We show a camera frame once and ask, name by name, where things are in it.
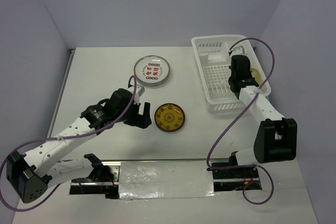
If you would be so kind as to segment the beige translucent plate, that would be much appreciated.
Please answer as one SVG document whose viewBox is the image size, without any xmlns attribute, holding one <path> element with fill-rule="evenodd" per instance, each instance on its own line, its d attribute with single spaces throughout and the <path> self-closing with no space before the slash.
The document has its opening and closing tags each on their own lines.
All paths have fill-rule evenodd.
<svg viewBox="0 0 336 224">
<path fill-rule="evenodd" d="M 250 72 L 251 72 L 252 77 L 258 83 L 258 85 L 261 86 L 261 84 L 263 82 L 263 79 L 262 79 L 262 76 L 261 76 L 260 72 L 255 68 L 251 68 Z"/>
</svg>

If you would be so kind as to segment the white plate red characters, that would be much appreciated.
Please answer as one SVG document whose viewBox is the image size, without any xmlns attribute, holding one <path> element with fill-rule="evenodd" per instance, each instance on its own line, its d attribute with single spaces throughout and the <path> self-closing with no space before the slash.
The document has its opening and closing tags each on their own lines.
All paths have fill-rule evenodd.
<svg viewBox="0 0 336 224">
<path fill-rule="evenodd" d="M 148 55 L 135 63 L 133 72 L 137 82 L 141 85 L 157 87 L 169 79 L 171 67 L 163 57 Z"/>
</svg>

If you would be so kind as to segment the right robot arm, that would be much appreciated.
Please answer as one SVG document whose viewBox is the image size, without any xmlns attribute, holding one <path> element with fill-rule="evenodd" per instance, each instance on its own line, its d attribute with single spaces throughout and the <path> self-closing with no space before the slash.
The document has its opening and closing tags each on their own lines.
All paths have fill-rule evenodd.
<svg viewBox="0 0 336 224">
<path fill-rule="evenodd" d="M 297 152 L 297 122 L 279 113 L 263 95 L 244 55 L 231 58 L 229 86 L 258 124 L 252 147 L 231 153 L 228 171 L 242 176 L 246 165 L 292 161 Z"/>
</svg>

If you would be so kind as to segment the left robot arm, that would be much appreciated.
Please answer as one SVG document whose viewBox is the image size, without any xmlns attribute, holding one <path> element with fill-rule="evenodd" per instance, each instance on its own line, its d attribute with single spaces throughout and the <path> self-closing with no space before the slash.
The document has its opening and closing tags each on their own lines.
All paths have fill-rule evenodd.
<svg viewBox="0 0 336 224">
<path fill-rule="evenodd" d="M 6 178 L 23 203 L 28 204 L 41 197 L 49 188 L 69 180 L 87 178 L 98 181 L 112 177 L 111 170 L 94 154 L 65 159 L 81 144 L 122 122 L 141 129 L 151 125 L 150 104 L 144 104 L 139 113 L 143 86 L 129 86 L 116 90 L 110 98 L 87 107 L 65 130 L 51 140 L 24 154 L 13 151 L 6 160 Z"/>
</svg>

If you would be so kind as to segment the brown yellow patterned plate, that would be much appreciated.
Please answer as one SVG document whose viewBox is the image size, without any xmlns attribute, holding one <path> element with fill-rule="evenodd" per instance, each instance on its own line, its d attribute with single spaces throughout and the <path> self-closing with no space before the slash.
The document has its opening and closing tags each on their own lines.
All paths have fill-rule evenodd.
<svg viewBox="0 0 336 224">
<path fill-rule="evenodd" d="M 184 110 L 175 103 L 165 103 L 159 106 L 154 113 L 156 126 L 163 132 L 179 131 L 185 124 Z"/>
</svg>

